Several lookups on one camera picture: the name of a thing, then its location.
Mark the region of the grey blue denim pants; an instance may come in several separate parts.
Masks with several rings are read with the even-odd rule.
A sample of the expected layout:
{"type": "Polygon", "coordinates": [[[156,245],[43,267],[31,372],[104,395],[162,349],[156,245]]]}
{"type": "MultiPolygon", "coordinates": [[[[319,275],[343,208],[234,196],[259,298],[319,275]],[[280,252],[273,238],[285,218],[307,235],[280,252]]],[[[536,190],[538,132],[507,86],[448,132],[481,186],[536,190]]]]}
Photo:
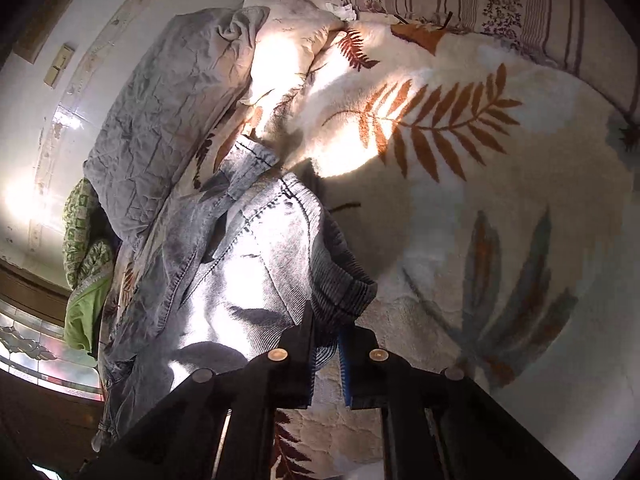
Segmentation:
{"type": "Polygon", "coordinates": [[[168,200],[149,242],[131,298],[105,306],[98,451],[196,370],[230,372],[273,349],[306,310],[323,365],[376,294],[318,197],[244,136],[201,192],[168,200]]]}

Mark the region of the striped floral pillow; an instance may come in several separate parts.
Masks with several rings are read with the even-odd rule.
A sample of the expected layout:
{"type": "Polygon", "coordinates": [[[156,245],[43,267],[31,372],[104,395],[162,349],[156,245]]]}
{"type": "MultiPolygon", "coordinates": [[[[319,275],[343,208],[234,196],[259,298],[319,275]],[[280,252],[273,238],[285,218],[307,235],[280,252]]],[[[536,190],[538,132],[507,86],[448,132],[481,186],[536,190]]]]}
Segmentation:
{"type": "Polygon", "coordinates": [[[639,118],[639,44],[605,0],[344,1],[502,39],[588,82],[626,118],[639,118]]]}

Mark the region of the grey quilted pillow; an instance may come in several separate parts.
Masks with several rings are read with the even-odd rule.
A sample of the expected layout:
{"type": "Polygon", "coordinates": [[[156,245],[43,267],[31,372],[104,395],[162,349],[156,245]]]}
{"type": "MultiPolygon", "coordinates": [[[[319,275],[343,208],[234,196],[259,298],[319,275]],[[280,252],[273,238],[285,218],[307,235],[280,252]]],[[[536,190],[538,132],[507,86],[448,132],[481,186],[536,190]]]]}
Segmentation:
{"type": "Polygon", "coordinates": [[[138,248],[186,165],[250,79],[269,10],[174,16],[108,111],[84,175],[115,234],[138,248]]]}

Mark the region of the lime green cloth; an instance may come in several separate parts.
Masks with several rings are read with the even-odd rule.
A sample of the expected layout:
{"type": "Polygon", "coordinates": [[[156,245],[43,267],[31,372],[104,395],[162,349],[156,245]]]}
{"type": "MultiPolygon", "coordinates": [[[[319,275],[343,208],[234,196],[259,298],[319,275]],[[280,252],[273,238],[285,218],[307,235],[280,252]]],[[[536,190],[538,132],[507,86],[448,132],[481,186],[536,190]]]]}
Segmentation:
{"type": "Polygon", "coordinates": [[[73,350],[96,351],[96,334],[106,297],[111,290],[112,271],[101,271],[82,280],[66,304],[63,339],[73,350]]]}

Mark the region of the stained glass window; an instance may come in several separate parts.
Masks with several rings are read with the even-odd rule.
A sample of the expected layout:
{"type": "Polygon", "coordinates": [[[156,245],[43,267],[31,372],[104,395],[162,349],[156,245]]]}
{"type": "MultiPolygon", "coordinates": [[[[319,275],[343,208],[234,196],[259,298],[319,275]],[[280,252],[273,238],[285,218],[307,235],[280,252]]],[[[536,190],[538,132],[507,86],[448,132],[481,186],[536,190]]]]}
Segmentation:
{"type": "Polygon", "coordinates": [[[102,402],[96,360],[70,348],[60,326],[1,301],[1,369],[69,396],[102,402]]]}

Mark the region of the green white patterned blanket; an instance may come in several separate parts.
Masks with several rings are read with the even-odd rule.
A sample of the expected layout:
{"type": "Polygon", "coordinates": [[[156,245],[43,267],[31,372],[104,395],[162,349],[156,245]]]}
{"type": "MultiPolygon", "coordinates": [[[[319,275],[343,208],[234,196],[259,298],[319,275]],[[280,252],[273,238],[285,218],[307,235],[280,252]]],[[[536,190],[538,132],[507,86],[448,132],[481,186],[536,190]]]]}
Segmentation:
{"type": "Polygon", "coordinates": [[[113,271],[113,248],[106,236],[99,233],[100,226],[94,218],[101,212],[96,190],[88,179],[80,179],[63,208],[63,269],[71,290],[113,271]]]}

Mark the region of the wooden wall frame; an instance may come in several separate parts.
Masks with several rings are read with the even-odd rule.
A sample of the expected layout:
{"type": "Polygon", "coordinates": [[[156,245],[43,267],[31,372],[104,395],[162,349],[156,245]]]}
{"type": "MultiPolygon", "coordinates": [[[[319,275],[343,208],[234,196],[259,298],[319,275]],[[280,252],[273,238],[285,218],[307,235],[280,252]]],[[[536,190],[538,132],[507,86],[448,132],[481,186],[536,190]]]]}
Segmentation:
{"type": "Polygon", "coordinates": [[[46,0],[18,37],[13,52],[29,64],[34,64],[52,30],[73,1],[46,0]]]}

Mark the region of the beige wall switch plate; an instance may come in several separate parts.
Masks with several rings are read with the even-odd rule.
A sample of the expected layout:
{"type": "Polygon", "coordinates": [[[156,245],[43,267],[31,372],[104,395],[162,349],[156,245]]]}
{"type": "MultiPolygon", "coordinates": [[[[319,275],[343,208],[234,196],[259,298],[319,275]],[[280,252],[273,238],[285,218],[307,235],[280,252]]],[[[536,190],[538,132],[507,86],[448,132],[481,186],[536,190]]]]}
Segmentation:
{"type": "Polygon", "coordinates": [[[75,49],[63,44],[61,49],[58,50],[58,54],[54,58],[51,66],[49,67],[46,76],[43,78],[43,82],[50,88],[54,88],[58,83],[58,80],[66,70],[68,63],[72,59],[75,53],[75,49]]]}

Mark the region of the leaf patterned bed blanket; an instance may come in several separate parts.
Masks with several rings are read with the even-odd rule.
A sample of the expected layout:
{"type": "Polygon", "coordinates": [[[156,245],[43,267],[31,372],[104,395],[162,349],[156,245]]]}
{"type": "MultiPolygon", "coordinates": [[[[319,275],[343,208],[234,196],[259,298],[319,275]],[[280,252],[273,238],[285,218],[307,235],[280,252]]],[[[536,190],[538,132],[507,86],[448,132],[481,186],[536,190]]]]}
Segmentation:
{"type": "MultiPolygon", "coordinates": [[[[171,198],[201,192],[239,138],[277,157],[341,229],[376,294],[355,321],[424,370],[512,384],[565,330],[582,274],[623,233],[632,173],[618,115],[572,75],[478,35],[358,21],[331,32],[303,87],[240,98],[209,129],[138,248],[129,300],[171,198]]],[[[378,479],[378,415],[346,408],[337,340],[309,412],[276,422],[271,477],[378,479]]]]}

